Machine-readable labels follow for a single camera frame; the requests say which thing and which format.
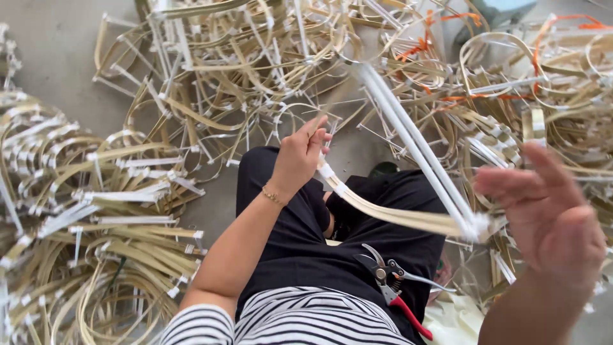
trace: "green shoe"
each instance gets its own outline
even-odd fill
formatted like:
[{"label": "green shoe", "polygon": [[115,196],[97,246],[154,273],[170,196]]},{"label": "green shoe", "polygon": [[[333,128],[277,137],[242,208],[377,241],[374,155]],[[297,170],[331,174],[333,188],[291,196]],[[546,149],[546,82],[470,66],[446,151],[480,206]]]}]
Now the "green shoe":
[{"label": "green shoe", "polygon": [[396,163],[392,163],[390,161],[381,162],[370,171],[368,174],[368,178],[378,177],[386,174],[393,174],[400,171],[400,168],[396,165]]}]

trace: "black pants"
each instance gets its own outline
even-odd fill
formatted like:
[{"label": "black pants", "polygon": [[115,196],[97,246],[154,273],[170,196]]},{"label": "black pants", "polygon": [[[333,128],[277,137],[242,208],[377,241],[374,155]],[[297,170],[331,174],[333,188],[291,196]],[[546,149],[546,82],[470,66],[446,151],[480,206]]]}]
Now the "black pants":
[{"label": "black pants", "polygon": [[[256,147],[247,152],[238,169],[237,216],[270,179],[279,149]],[[375,177],[351,176],[347,186],[371,203],[404,210],[445,213],[445,208],[421,171],[401,171]],[[393,258],[410,273],[433,279],[444,237],[374,219],[332,193],[327,205],[337,221],[351,227],[339,246],[328,246],[323,231],[330,216],[322,199],[323,185],[311,179],[283,208],[262,257],[238,301],[237,320],[255,293],[288,286],[323,286],[379,305],[403,336],[417,344],[421,337],[397,307],[389,308],[374,277],[353,258],[367,254],[362,243],[375,248],[385,261]],[[422,322],[430,286],[404,281],[401,297]]]}]

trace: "red handle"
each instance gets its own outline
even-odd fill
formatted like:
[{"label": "red handle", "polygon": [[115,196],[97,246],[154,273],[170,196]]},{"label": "red handle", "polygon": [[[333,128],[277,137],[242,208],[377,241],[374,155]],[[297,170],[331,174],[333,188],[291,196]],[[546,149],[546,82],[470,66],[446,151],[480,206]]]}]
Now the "red handle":
[{"label": "red handle", "polygon": [[402,311],[405,313],[406,318],[409,319],[409,322],[411,323],[411,325],[413,325],[413,327],[417,329],[419,334],[423,335],[424,338],[428,339],[429,341],[432,341],[432,332],[425,329],[424,326],[422,326],[419,321],[417,321],[417,318],[415,317],[415,315],[413,315],[413,312],[409,309],[409,307],[406,306],[406,303],[400,298],[400,296],[396,296],[396,298],[394,298],[394,300],[389,305],[399,306],[400,309],[402,309]]}]

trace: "forearm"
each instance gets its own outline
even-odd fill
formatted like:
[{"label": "forearm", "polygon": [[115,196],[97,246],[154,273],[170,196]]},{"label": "forearm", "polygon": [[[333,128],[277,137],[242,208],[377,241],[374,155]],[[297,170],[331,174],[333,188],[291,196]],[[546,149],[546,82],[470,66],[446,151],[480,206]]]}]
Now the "forearm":
[{"label": "forearm", "polygon": [[255,197],[208,251],[180,309],[194,304],[193,300],[213,303],[203,300],[199,292],[238,299],[253,274],[282,208],[262,194]]},{"label": "forearm", "polygon": [[528,269],[487,313],[479,345],[567,344],[591,295],[589,286],[566,288]]}]

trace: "sleeve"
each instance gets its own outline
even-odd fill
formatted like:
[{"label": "sleeve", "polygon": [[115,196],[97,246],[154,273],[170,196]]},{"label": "sleeve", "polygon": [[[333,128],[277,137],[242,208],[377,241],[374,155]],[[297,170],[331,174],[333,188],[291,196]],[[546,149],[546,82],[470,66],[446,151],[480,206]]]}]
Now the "sleeve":
[{"label": "sleeve", "polygon": [[170,320],[162,334],[162,345],[232,345],[234,323],[230,315],[213,304],[185,308]]}]

